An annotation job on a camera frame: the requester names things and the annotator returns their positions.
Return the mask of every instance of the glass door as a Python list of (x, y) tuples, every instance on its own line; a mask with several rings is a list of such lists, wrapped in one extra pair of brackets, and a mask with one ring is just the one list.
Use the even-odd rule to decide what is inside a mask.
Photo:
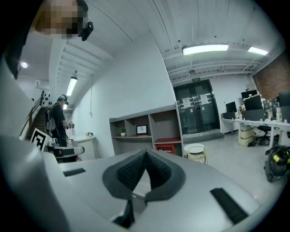
[(183, 134), (219, 129), (217, 105), (209, 81), (200, 81), (174, 89)]

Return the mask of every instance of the potted plant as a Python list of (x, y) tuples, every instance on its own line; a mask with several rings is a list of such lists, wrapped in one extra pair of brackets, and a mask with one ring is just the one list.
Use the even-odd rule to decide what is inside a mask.
[(123, 136), (123, 137), (126, 136), (126, 130), (125, 129), (121, 129), (120, 133), (121, 133), (121, 136)]

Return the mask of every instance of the white table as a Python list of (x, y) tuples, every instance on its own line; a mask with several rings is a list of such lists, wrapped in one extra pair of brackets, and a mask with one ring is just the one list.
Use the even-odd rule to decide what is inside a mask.
[(84, 147), (85, 152), (81, 155), (78, 155), (82, 159), (82, 161), (86, 160), (95, 160), (96, 159), (96, 153), (94, 149), (93, 139), (95, 136), (88, 137), (88, 136), (76, 136), (69, 138), (72, 140), (72, 146), (80, 146)]
[(241, 123), (244, 125), (250, 125), (250, 126), (269, 126), (271, 127), (271, 133), (270, 133), (270, 144), (269, 149), (273, 146), (274, 143), (274, 129), (278, 128), (279, 130), (279, 142), (281, 142), (282, 138), (282, 131), (290, 131), (290, 123), (285, 122), (276, 122), (276, 121), (250, 121), (250, 120), (242, 120), (242, 119), (223, 119), (224, 122), (228, 123), (234, 123), (239, 122), (239, 138), (238, 138), (238, 144), (241, 143)]

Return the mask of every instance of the camera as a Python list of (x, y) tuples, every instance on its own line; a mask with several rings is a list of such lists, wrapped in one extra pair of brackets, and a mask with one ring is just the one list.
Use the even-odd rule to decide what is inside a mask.
[(78, 35), (78, 37), (81, 37), (82, 41), (86, 41), (93, 30), (94, 30), (93, 23), (88, 22), (86, 27), (82, 29), (82, 32)]

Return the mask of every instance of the office chair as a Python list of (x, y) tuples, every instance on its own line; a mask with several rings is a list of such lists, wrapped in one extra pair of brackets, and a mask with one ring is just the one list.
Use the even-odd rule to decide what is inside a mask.
[(268, 134), (268, 131), (271, 131), (271, 127), (269, 127), (269, 126), (259, 126), (258, 129), (263, 131), (265, 134), (263, 136), (256, 137), (256, 141), (259, 138), (262, 138), (261, 141), (260, 141), (260, 145), (262, 145), (262, 141), (264, 141), (264, 140), (270, 141), (270, 136), (267, 136), (267, 134)]

